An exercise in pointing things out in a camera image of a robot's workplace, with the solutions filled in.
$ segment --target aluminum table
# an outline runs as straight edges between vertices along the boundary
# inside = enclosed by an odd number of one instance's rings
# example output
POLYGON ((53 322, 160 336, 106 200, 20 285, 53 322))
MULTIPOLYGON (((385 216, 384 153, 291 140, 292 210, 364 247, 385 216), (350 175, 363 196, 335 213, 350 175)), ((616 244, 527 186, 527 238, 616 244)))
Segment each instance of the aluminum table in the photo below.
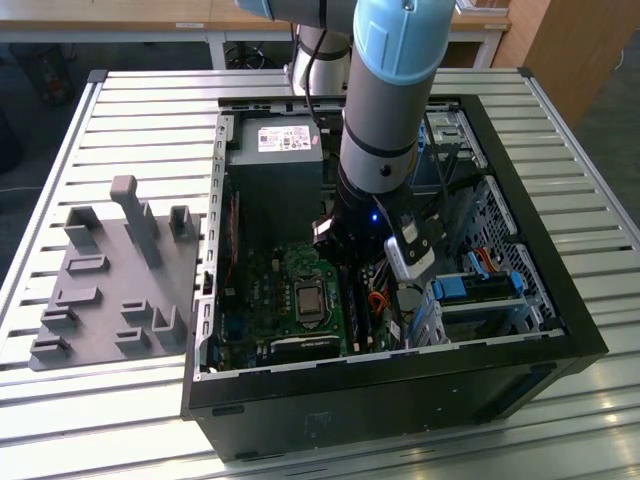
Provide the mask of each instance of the aluminum table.
POLYGON ((290 95, 279 71, 109 73, 89 83, 0 291, 0 477, 595 478, 640 473, 640 234, 534 79, 442 70, 436 94, 478 94, 610 354, 514 416, 223 464, 179 418, 184 356, 34 373, 29 348, 70 206, 100 218, 133 174, 153 212, 187 204, 206 229, 217 99, 290 95))

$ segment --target concrete floor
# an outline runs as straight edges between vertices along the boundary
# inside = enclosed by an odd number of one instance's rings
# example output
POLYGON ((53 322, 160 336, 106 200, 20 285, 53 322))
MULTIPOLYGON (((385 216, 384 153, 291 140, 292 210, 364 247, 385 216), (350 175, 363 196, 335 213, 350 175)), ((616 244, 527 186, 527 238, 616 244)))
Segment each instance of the concrete floor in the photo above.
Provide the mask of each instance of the concrete floor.
MULTIPOLYGON (((613 191, 640 223, 640 32, 625 49, 625 62, 613 72, 576 129, 591 159, 613 191)), ((209 69, 209 50, 201 43, 77 45, 69 70, 78 89, 92 69, 177 70, 209 69)), ((277 57, 282 52, 274 52, 277 57)), ((34 94, 6 45, 0 45, 0 106, 25 148, 25 158, 0 175, 0 283, 9 268, 75 105, 51 108, 34 94), (36 189, 1 192, 6 188, 36 189)))

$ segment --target green circuit board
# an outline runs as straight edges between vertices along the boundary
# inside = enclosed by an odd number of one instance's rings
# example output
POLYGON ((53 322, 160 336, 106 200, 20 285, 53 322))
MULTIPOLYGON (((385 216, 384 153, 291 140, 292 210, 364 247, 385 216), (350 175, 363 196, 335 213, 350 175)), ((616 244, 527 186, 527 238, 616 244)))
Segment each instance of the green circuit board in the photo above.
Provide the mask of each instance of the green circuit board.
POLYGON ((269 342, 293 337, 335 335, 340 338, 340 355, 348 354, 336 271, 312 246, 289 244, 249 252, 241 281, 241 307, 229 312, 223 324, 226 368, 251 368, 269 342), (303 322, 299 292, 315 285, 323 303, 322 319, 303 322))

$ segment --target metal slat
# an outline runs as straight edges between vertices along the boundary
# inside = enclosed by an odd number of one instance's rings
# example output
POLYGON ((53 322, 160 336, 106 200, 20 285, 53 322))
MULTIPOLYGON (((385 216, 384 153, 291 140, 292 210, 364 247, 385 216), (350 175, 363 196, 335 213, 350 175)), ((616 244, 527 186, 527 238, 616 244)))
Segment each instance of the metal slat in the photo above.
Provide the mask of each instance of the metal slat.
POLYGON ((500 120, 505 118, 547 118, 540 107, 494 107, 485 108, 487 115, 492 120, 500 120))
POLYGON ((148 89, 174 89, 174 88, 224 88, 229 82, 236 87, 288 87, 284 76, 182 76, 182 77, 155 77, 155 78, 107 78, 103 91, 109 90, 148 90, 148 89))
POLYGON ((37 335, 25 335, 22 337, 9 337, 5 340, 0 350, 0 370, 4 365, 21 364, 29 361, 28 352, 37 335))
POLYGON ((0 398, 4 404, 42 401, 84 392, 120 390, 125 387, 144 387, 154 384, 175 383, 182 380, 184 366, 130 370, 102 375, 86 375, 77 378, 57 379, 0 386, 0 398))
POLYGON ((93 132, 82 138, 82 147, 126 147, 134 145, 165 145, 185 143, 211 143, 215 128, 187 130, 145 130, 140 132, 93 132))
POLYGON ((65 434, 74 430, 176 418, 182 384, 67 397, 0 409, 0 442, 65 434))
POLYGON ((534 197, 532 200, 540 214, 597 210, 607 206, 607 202, 602 196, 593 193, 534 197))
POLYGON ((449 84, 518 84, 522 85, 522 77, 517 73, 438 73, 434 79, 436 85, 449 84))
POLYGON ((603 403, 606 402, 606 391, 640 385, 640 355, 621 357, 605 357, 591 365, 584 372, 570 375, 544 390, 536 399, 565 397, 581 394, 585 391, 603 392, 603 403))
POLYGON ((573 160, 573 154, 567 147, 520 147, 507 148, 509 158, 514 162, 533 160, 573 160))
POLYGON ((198 425, 173 421, 1 448, 0 465, 5 478, 37 478, 203 453, 213 455, 198 425))
POLYGON ((74 158, 74 165, 96 163, 158 162, 165 160, 199 160, 213 157, 211 143, 190 145, 162 145, 142 147, 82 148, 74 158))
MULTIPOLYGON (((61 187, 59 200, 61 202, 105 202, 111 201, 109 189, 111 181, 93 185, 65 185, 61 187)), ((192 180, 142 180, 138 182, 137 195, 139 199, 149 197, 185 197, 193 195, 206 195, 209 193, 209 179, 203 177, 192 180)))
POLYGON ((145 360, 131 360, 128 362, 103 363, 84 367, 64 368, 59 370, 46 370, 34 372, 28 368, 16 368, 0 371, 0 386, 44 384, 45 382, 58 382, 61 380, 83 379, 88 377, 108 378, 110 374, 122 374, 125 371, 152 371, 164 368, 184 366, 184 355, 172 357, 148 358, 145 360))
POLYGON ((279 70, 143 70, 143 71, 125 71, 125 72, 109 72, 108 78, 156 78, 156 77, 235 77, 235 76, 263 76, 263 77, 280 77, 282 72, 279 70))
POLYGON ((480 95, 480 101, 485 107, 539 107, 540 103, 532 95, 480 95))
POLYGON ((586 301, 623 295, 640 295, 640 273, 576 278, 574 282, 586 301))
POLYGON ((609 240, 592 240, 579 243, 556 244, 556 249, 561 255, 576 253, 590 253, 605 250, 629 250, 631 241, 628 238, 612 238, 609 240))
MULTIPOLYGON (((104 182, 122 174, 122 165, 92 165, 73 167, 66 177, 67 182, 104 182)), ((138 181, 152 178, 208 177, 211 174, 211 160, 180 160, 177 162, 131 163, 127 165, 127 174, 134 175, 138 181)))
POLYGON ((192 102, 122 102, 98 103, 92 118, 117 117, 123 115, 168 115, 177 113, 214 113, 218 111, 218 101, 192 102))
POLYGON ((154 115, 92 118, 87 132, 160 130, 167 128, 215 128, 216 114, 154 115))
POLYGON ((561 213, 542 215, 549 233, 607 230, 618 228, 618 219, 610 212, 561 213))
POLYGON ((640 323, 640 310, 595 315, 593 320, 600 328, 626 323, 640 323))
POLYGON ((590 301, 587 302, 587 308, 592 315, 640 310, 640 296, 590 301))
POLYGON ((555 132, 556 127, 549 120, 494 120, 493 128, 498 133, 521 133, 521 132, 555 132))
POLYGON ((217 100, 221 96, 255 97, 256 89, 269 97, 291 95, 291 87, 175 88, 158 90, 107 90, 100 96, 105 102, 165 102, 170 100, 217 100))
POLYGON ((40 318, 45 308, 46 305, 22 305, 16 309, 15 315, 5 318, 5 321, 12 332, 36 330, 42 324, 40 318))
POLYGON ((562 261, 572 276, 640 270, 640 256, 633 251, 569 255, 562 261))
POLYGON ((564 140, 557 133, 527 132, 527 133, 500 133, 502 144, 507 147, 544 147, 551 145, 564 145, 564 140))
POLYGON ((488 85, 440 84, 434 85, 431 93, 433 95, 525 95, 531 94, 531 90, 524 83, 488 85))
POLYGON ((530 196, 557 195, 565 193, 591 193, 596 186, 588 177, 564 177, 522 180, 530 196))
POLYGON ((574 161, 516 163, 522 178, 584 177, 582 167, 574 161))

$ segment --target sticker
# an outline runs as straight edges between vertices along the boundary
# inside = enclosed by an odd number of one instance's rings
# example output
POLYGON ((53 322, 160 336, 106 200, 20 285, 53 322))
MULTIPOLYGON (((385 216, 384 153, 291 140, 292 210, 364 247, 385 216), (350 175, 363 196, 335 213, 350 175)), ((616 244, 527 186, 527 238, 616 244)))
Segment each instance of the sticker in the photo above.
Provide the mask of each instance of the sticker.
POLYGON ((309 127, 264 127, 258 131, 258 152, 311 150, 309 127))
POLYGON ((204 23, 176 23, 176 28, 204 28, 204 23))
POLYGON ((389 325, 389 331, 391 332, 391 335, 396 337, 396 340, 400 341, 400 327, 396 322, 391 322, 389 325))

